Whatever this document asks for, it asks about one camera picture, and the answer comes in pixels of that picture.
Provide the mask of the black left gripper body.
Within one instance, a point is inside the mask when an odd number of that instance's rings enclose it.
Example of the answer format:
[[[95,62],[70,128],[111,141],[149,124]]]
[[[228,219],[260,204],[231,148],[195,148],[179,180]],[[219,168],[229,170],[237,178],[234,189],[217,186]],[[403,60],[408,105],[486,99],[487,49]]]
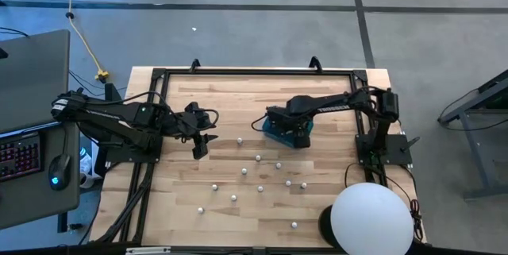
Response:
[[[202,159],[208,154],[208,147],[203,142],[205,140],[203,135],[206,133],[201,134],[201,132],[217,127],[217,111],[201,108],[197,102],[191,102],[177,118],[180,124],[182,142],[192,139],[194,142],[193,158],[195,160]]]

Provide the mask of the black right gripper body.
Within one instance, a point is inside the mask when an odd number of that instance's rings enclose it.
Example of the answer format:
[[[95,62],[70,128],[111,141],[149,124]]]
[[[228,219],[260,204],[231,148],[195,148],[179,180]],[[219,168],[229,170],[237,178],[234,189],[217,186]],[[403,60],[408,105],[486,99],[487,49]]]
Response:
[[[266,116],[267,137],[293,149],[310,147],[314,123],[309,117],[290,116],[280,106],[268,106]]]

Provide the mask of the teal plastic bin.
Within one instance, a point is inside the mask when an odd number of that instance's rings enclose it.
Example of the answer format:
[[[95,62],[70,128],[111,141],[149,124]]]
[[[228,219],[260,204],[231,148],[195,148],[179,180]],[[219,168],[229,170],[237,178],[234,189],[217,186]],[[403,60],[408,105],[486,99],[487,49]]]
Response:
[[[270,120],[265,120],[262,132],[266,137],[277,141],[293,149],[305,149],[310,147],[310,133],[314,127],[312,121],[297,124],[289,129],[283,129]]]

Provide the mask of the black globe base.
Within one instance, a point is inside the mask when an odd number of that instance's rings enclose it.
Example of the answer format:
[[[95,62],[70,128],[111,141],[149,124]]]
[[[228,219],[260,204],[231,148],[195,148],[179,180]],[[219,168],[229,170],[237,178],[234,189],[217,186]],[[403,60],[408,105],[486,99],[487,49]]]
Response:
[[[319,215],[318,230],[323,240],[331,245],[333,248],[338,248],[340,245],[337,242],[333,229],[331,226],[331,210],[332,205],[326,207]]]

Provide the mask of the clear water bottle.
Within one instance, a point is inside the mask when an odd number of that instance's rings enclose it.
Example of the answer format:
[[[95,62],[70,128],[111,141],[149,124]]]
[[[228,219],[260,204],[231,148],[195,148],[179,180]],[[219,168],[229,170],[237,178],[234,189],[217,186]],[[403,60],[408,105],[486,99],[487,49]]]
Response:
[[[79,169],[81,173],[87,174],[92,168],[92,157],[85,148],[81,148],[80,152]]]

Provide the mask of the white round globe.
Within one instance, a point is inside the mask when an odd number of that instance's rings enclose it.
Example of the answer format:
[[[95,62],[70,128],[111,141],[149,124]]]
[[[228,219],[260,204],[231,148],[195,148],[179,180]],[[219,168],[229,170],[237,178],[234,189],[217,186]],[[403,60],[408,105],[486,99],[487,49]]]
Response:
[[[408,206],[379,184],[345,188],[332,205],[330,223],[348,255],[406,255],[414,239]]]

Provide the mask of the black computer mouse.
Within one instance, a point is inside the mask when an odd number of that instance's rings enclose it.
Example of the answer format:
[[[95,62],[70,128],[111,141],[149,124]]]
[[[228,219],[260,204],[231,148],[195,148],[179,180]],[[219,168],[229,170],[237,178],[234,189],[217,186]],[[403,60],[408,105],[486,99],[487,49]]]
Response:
[[[61,191],[69,184],[71,177],[71,157],[60,154],[52,159],[48,167],[48,181],[50,188],[54,191]]]

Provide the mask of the black desk stand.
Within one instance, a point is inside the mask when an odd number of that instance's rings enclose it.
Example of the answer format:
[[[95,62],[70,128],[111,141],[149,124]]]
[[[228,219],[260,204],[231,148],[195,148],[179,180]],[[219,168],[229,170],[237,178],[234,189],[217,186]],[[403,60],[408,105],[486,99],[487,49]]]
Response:
[[[114,86],[113,83],[107,83],[104,86],[103,99],[108,102],[113,100],[121,100],[121,96],[118,92],[118,89]],[[67,211],[58,214],[56,231],[59,234],[68,232],[71,229],[71,227],[67,223],[67,218],[68,218]]]

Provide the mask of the grey raised desk top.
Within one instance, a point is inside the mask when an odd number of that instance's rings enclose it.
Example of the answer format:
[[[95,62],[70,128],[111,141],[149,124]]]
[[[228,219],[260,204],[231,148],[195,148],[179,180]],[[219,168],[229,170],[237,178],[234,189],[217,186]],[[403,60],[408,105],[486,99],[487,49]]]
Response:
[[[68,89],[66,29],[0,41],[0,133],[52,121],[51,102]]]

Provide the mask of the grey lower desk top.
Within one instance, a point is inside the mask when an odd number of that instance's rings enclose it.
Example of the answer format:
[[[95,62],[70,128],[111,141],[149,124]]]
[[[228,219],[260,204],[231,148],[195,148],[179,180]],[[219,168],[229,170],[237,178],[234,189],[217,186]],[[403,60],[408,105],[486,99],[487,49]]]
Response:
[[[0,229],[70,211],[79,205],[80,157],[77,127],[74,124],[55,124],[20,133],[31,132],[40,134],[43,170],[0,182]],[[49,185],[48,167],[53,158],[63,153],[71,157],[71,177],[66,188],[54,191]]]

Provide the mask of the black backlit keyboard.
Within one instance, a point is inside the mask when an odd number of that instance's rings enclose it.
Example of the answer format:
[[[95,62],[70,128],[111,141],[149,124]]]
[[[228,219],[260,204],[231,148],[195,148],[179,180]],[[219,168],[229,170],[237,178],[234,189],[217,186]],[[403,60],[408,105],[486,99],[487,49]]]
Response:
[[[40,172],[42,162],[38,132],[0,138],[0,182]]]

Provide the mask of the grey metal side table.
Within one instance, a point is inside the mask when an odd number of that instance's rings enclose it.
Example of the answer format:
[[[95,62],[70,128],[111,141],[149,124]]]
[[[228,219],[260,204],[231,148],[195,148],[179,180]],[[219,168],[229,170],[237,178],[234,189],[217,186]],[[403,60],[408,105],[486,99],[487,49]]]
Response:
[[[489,129],[497,129],[502,126],[508,127],[508,69],[489,79],[484,84],[471,90],[474,95],[463,104],[459,104],[464,97],[449,103],[439,114],[437,122],[447,130],[452,131],[449,126],[455,120],[461,124],[456,132],[465,134],[472,159],[477,169],[481,188],[464,193],[465,200],[481,199],[496,195],[508,195],[508,182],[504,183],[498,177],[496,171],[496,160],[488,158],[485,153],[487,149],[475,138],[475,134]],[[486,126],[473,127],[471,116],[503,116],[504,119]]]

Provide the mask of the black metal table frame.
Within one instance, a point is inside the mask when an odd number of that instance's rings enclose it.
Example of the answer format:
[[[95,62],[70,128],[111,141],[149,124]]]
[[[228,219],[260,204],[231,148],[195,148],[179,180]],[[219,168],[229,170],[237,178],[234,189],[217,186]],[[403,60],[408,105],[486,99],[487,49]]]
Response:
[[[296,95],[335,95],[365,84],[388,88],[391,81],[383,69],[134,68],[127,96],[164,95],[174,110],[193,101],[216,110],[218,138],[200,160],[192,157],[191,143],[163,143],[148,201],[133,210],[129,239],[142,229],[142,245],[324,249],[318,216],[345,180],[364,179],[356,165],[355,136],[368,123],[351,111],[318,115],[311,146],[295,150],[265,137],[261,116],[267,106],[281,106]],[[307,188],[301,189],[304,182]]]

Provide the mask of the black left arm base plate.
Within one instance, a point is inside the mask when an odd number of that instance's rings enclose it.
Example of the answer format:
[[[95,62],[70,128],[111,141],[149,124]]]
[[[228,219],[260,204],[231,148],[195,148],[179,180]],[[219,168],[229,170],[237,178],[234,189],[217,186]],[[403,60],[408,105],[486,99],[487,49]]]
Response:
[[[131,130],[126,135],[109,134],[98,140],[106,149],[106,161],[155,164],[160,159],[163,137]]]

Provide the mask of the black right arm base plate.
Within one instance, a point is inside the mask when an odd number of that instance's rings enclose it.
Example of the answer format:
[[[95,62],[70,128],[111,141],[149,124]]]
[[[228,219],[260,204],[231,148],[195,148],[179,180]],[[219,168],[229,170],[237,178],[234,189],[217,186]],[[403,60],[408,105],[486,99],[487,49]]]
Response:
[[[420,137],[408,140],[405,134],[356,135],[358,161],[363,165],[412,165],[410,148],[419,140]]]

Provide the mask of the white strip bracket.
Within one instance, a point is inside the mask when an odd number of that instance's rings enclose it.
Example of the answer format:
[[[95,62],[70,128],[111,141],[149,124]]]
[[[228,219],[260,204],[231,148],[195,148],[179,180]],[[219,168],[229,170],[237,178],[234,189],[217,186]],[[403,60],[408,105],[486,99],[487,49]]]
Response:
[[[136,247],[125,251],[125,255],[167,255],[170,253],[171,248],[167,246]]]

